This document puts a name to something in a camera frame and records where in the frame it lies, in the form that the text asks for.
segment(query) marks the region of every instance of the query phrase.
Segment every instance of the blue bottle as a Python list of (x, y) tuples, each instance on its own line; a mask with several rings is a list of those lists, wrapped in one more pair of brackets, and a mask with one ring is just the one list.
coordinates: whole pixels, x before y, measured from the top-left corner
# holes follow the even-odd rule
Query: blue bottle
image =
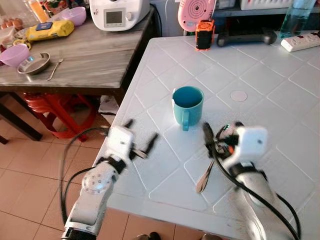
[(280, 30), (280, 38), (289, 38), (300, 35), (309, 18), (316, 0), (293, 0), (291, 7), (285, 15)]

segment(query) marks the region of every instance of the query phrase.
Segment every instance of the black cable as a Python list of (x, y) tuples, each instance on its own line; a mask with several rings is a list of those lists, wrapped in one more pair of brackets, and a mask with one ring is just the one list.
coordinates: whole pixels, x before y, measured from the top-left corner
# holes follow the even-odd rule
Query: black cable
[(69, 179), (68, 183), (66, 184), (66, 187), (65, 187), (65, 190), (64, 190), (64, 195), (62, 196), (62, 199), (63, 199), (63, 208), (64, 209), (67, 209), (67, 194), (68, 194), (68, 189), (69, 189), (69, 186), (71, 184), (71, 181), (78, 175), (80, 174), (83, 174), (85, 172), (88, 172), (89, 170), (91, 169), (94, 169), (95, 166), (92, 166), (92, 167), (89, 167), (89, 168), (86, 168), (86, 169), (83, 169), (81, 171), (78, 171), (76, 172), (75, 174), (72, 175), (72, 177)]
[(156, 11), (156, 14), (158, 15), (159, 23), (160, 23), (160, 37), (162, 37), (162, 21), (161, 21), (160, 13), (159, 13), (156, 5), (154, 5), (154, 4), (152, 4), (152, 3), (150, 3), (150, 5), (151, 5), (152, 7), (154, 7), (154, 9), (155, 9), (155, 11)]
[(61, 161), (61, 166), (60, 166), (60, 182), (59, 182), (59, 191), (60, 191), (60, 209), (61, 209), (61, 215), (62, 215), (62, 221), (64, 224), (66, 224), (68, 215), (67, 215), (67, 209), (66, 205), (64, 204), (64, 196), (63, 196), (63, 179), (65, 177), (64, 171), (65, 171), (65, 163), (66, 163), (66, 156), (68, 154), (68, 150), (71, 147), (71, 145), (81, 136), (94, 131), (98, 130), (101, 132), (104, 132), (104, 134), (107, 136), (109, 132), (108, 127), (92, 127), (88, 128), (80, 133), (78, 133), (76, 136), (72, 138), (72, 140), (65, 146), (64, 151), (63, 151), (63, 156), (62, 156), (62, 161)]
[[(296, 221), (296, 225), (297, 225), (297, 231), (298, 233), (296, 233), (296, 231), (294, 230), (294, 228), (292, 227), (292, 225), (287, 221), (287, 219), (274, 207), (272, 206), (269, 202), (267, 202), (265, 199), (263, 199), (260, 195), (258, 195), (257, 193), (255, 193), (254, 191), (252, 191), (250, 188), (247, 188), (245, 185), (243, 185), (242, 183), (238, 182), (236, 180), (235, 177), (231, 176), (226, 170), (225, 168), (222, 166), (222, 164), (219, 161), (219, 158), (217, 157), (217, 150), (215, 147), (212, 147), (212, 152), (213, 152), (213, 157), (214, 160), (216, 161), (219, 169), (222, 171), (222, 173), (226, 176), (226, 178), (228, 178), (232, 183), (234, 183), (237, 187), (243, 189), (244, 191), (246, 191), (247, 193), (249, 193), (250, 195), (252, 195), (253, 197), (255, 197), (256, 199), (258, 199), (261, 203), (263, 203), (267, 208), (269, 208), (283, 223), (284, 225), (288, 228), (288, 230), (290, 231), (290, 233), (293, 235), (295, 240), (300, 240), (301, 238), (301, 227), (300, 227), (300, 222), (299, 220)], [(294, 219), (296, 219), (296, 217), (298, 218), (295, 210), (293, 209), (293, 207), (284, 199), (284, 198), (280, 198), (281, 201), (284, 202), (284, 204), (286, 204), (289, 209), (292, 211), (292, 214), (294, 216)]]

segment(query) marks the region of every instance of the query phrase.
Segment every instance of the yellow package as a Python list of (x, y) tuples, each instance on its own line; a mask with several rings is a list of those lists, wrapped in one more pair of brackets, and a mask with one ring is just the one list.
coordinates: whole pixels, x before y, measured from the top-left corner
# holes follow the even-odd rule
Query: yellow package
[(30, 27), (25, 36), (28, 41), (41, 41), (68, 36), (75, 29), (75, 25), (70, 20), (40, 23)]

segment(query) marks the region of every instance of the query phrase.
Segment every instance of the purple bowl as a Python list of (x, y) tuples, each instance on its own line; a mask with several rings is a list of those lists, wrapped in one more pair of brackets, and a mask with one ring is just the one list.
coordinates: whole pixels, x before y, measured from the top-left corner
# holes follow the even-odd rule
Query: purple bowl
[(78, 6), (62, 13), (64, 20), (70, 20), (75, 26), (82, 25), (87, 17), (86, 8)]
[(9, 47), (0, 54), (0, 61), (4, 64), (17, 68), (23, 60), (30, 56), (30, 51), (27, 45), (18, 44)]

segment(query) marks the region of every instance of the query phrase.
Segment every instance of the table surface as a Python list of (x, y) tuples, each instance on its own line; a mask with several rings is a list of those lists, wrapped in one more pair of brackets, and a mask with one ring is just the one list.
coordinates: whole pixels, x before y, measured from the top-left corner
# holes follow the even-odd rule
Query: table surface
[[(160, 134), (148, 159), (128, 162), (107, 205), (221, 236), (248, 239), (234, 204), (234, 186), (213, 166), (203, 193), (196, 183), (210, 164), (201, 123), (183, 132), (172, 112), (172, 92), (196, 86), (204, 92), (202, 119), (214, 132), (235, 120), (268, 130), (265, 155), (255, 164), (271, 187), (296, 209), (303, 240), (319, 234), (319, 48), (289, 53), (280, 46), (239, 44), (195, 51), (195, 37), (153, 38), (113, 122), (135, 119), (135, 143), (143, 149)], [(247, 99), (232, 100), (242, 91)], [(106, 151), (106, 141), (97, 159)], [(284, 205), (279, 209), (295, 226)]]
[[(107, 32), (98, 29), (91, 19), (76, 27), (68, 37), (32, 44), (31, 54), (49, 53), (51, 65), (44, 72), (26, 76), (9, 66), (0, 67), (0, 88), (119, 88), (129, 68), (154, 9), (136, 26), (127, 31)], [(62, 51), (64, 61), (51, 81), (45, 81)]]

